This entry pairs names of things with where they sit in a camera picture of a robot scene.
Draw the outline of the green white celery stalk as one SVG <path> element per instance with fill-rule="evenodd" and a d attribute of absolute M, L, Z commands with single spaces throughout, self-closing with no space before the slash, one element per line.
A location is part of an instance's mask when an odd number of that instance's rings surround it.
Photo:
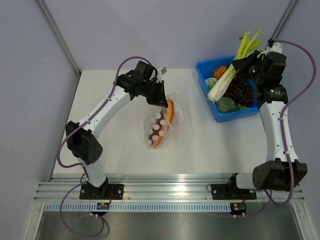
<path fill-rule="evenodd" d="M 234 60 L 241 60 L 248 57 L 254 50 L 256 50 L 260 44 L 261 40 L 257 40 L 263 28 L 261 27 L 253 37 L 251 37 L 251 32 L 244 32 L 244 35 L 240 37 L 240 45 L 237 49 Z M 212 102 L 217 102 L 220 100 L 225 92 L 227 91 L 231 81 L 236 75 L 236 69 L 231 63 L 225 73 L 219 78 L 213 88 L 209 91 L 207 98 Z"/>

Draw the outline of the orange purple papaya slice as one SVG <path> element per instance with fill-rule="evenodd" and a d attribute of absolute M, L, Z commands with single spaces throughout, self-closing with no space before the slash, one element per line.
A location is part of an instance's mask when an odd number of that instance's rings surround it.
<path fill-rule="evenodd" d="M 166 133 L 171 129 L 175 116 L 174 102 L 167 100 L 168 108 L 163 107 L 160 112 L 155 115 L 155 123 L 148 130 L 148 140 L 152 148 L 157 148 L 164 140 Z"/>

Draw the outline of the clear dotted zip top bag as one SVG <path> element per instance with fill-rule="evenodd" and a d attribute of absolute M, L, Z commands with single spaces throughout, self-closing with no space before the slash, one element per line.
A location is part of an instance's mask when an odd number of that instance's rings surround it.
<path fill-rule="evenodd" d="M 166 95 L 168 107 L 154 106 L 143 122 L 144 144 L 148 149 L 156 149 L 172 138 L 184 121 L 180 106 L 180 92 Z"/>

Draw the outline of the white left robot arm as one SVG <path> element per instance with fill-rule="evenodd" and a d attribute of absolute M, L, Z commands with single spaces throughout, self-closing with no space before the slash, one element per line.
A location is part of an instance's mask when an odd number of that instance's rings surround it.
<path fill-rule="evenodd" d="M 168 108 L 163 75 L 165 67 L 156 68 L 140 59 L 135 69 L 116 74 L 107 96 L 83 119 L 69 121 L 65 127 L 67 148 L 82 164 L 88 181 L 81 190 L 92 198 L 103 199 L 108 194 L 109 180 L 100 162 L 103 147 L 98 138 L 108 122 L 135 97 L 145 97 L 149 105 Z"/>

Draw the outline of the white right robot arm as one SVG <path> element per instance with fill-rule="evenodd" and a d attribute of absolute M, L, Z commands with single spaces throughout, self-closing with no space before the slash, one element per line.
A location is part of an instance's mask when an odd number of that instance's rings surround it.
<path fill-rule="evenodd" d="M 245 190 L 271 190 L 292 192 L 306 176 L 308 167 L 299 161 L 293 147 L 289 122 L 289 100 L 281 85 L 286 67 L 286 56 L 271 51 L 232 61 L 239 77 L 254 82 L 254 97 L 265 132 L 267 154 L 264 163 L 250 173 L 234 173 L 227 193 L 239 198 Z"/>

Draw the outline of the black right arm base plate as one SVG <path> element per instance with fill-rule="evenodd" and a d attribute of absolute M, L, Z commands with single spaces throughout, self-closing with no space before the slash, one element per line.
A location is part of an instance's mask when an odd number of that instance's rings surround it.
<path fill-rule="evenodd" d="M 208 184 L 207 190 L 212 195 L 213 200 L 256 200 L 255 192 L 250 192 L 249 189 L 240 189 L 231 187 L 228 184 Z"/>

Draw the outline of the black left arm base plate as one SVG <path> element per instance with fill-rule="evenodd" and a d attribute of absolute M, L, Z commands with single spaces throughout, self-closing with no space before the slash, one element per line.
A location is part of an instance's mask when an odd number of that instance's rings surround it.
<path fill-rule="evenodd" d="M 80 200 L 122 200 L 124 195 L 123 184 L 108 184 L 94 187 L 89 183 L 81 186 Z"/>

